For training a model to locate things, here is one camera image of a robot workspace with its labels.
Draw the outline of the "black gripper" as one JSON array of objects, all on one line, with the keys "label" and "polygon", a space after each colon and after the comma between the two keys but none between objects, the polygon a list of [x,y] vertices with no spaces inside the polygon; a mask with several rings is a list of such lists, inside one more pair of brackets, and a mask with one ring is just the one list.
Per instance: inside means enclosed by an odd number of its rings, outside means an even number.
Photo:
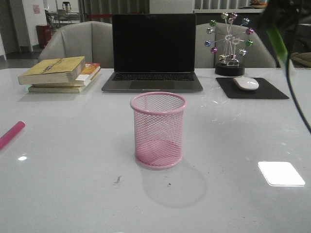
[{"label": "black gripper", "polygon": [[285,31],[298,23],[310,21],[310,0],[269,0],[258,19],[258,27],[269,29],[276,26],[280,31]]}]

